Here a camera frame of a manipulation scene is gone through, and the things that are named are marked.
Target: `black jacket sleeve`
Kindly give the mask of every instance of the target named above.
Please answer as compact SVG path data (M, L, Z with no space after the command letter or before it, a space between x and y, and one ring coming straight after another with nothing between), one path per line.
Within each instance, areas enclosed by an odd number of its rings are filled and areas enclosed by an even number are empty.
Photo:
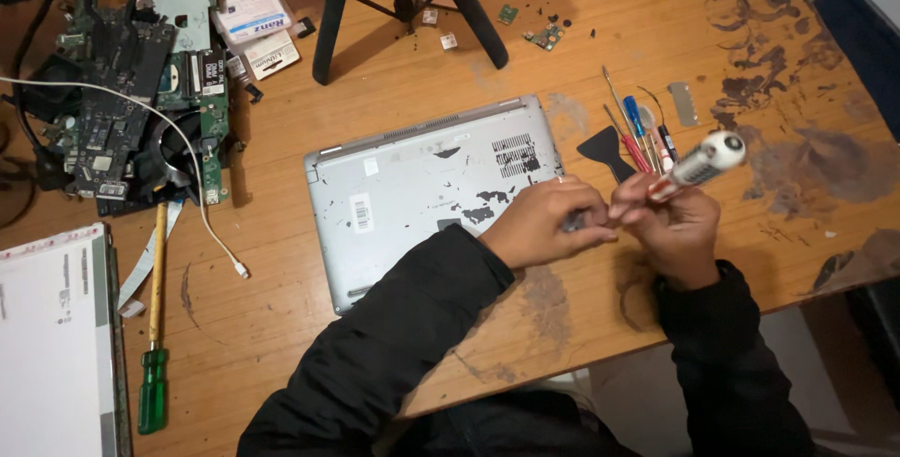
M513 280L462 227L434 234L316 337L287 388L253 417L238 455L369 455L403 396Z
M747 282L729 262L717 265L722 279L701 290L677 292L656 282L694 453L813 455L809 429L788 401L790 381L759 334Z

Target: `green screwdriver handle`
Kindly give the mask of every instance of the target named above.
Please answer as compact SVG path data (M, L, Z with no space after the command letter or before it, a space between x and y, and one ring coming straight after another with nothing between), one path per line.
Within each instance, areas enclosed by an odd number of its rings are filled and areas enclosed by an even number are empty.
M138 434L151 435L165 427L165 350L141 355L144 382L138 404Z

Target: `hand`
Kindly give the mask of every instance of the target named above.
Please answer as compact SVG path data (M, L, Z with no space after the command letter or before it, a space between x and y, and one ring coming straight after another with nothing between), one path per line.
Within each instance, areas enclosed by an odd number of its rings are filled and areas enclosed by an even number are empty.
M584 228L563 232L572 211L584 213ZM527 187L478 238L510 269L572 255L589 246L614 241L605 228L607 204L600 193L576 176L562 176Z
M696 187L660 206L647 201L658 179L639 172L613 191L609 219L619 220L647 250L650 262L675 290L695 290L720 279L715 267L719 204Z

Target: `white cable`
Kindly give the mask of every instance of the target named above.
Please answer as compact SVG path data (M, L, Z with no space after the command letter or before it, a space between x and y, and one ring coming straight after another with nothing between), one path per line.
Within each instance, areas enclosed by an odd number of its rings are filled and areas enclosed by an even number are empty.
M208 230L210 232L210 235L212 236L213 239L216 240L216 243L219 243L219 246L221 246L222 249L225 250L225 253L228 254L229 258L231 258L231 262L234 263L234 269L238 272L238 274L240 274L240 277L244 278L244 279L250 277L250 273L247 270L247 268L241 262L238 262L238 258L235 257L234 254L231 253L231 250L228 249L228 246L226 246L224 243L221 242L221 239L219 239L219 236L216 235L216 232L212 232L212 227L210 226L210 221L206 217L206 205L204 203L205 193L203 192L203 173L200 171L200 164L197 162L197 154L194 152L193 149L191 149L191 141L189 141L187 139L187 135L185 135L185 133L182 132L181 128L178 128L178 126L174 123L174 121L169 119L163 113L157 111L153 107L148 106L147 104L141 102L140 100L138 100L136 98L129 97L128 95L125 95L124 93L118 93L118 91L110 90L109 88L105 88L103 86L98 86L96 84L89 84L86 82L27 81L24 79L12 79L12 78L8 78L8 77L4 77L4 76L0 76L0 81L14 82L14 83L18 83L18 84L31 84L33 86L82 86L85 88L93 88L95 90L103 90L103 91L106 91L107 93L114 94L117 97L121 97L121 98L129 100L131 102L134 102L135 104L138 104L139 106L144 107L145 109L149 110L151 113L159 116L160 118L165 119L166 122L168 122L168 124L170 126L172 126L179 135L181 135L181 138L185 140L185 146L187 146L187 150L189 152L191 152L191 158L194 160L194 169L197 173L197 187L198 187L198 190L200 193L200 195L198 196L199 197L198 199L200 200L200 216L203 218L203 224L206 225L206 230Z

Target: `red screwdriver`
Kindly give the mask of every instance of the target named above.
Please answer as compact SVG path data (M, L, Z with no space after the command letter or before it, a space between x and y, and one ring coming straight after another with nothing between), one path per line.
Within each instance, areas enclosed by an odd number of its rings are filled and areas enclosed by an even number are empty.
M631 155L632 160L634 160L635 164L637 164L637 170L641 172L653 172L653 169L650 168L650 164L647 164L647 159L641 152L641 148L637 146L635 138L622 131L622 127L620 127L618 125L618 122L616 122L615 117L613 116L613 112L609 110L609 106L603 104L603 108L607 110L609 119L613 120L613 125L615 125L615 128L619 131L619 134L622 135L622 143L624 144L624 149L628 150L628 154Z

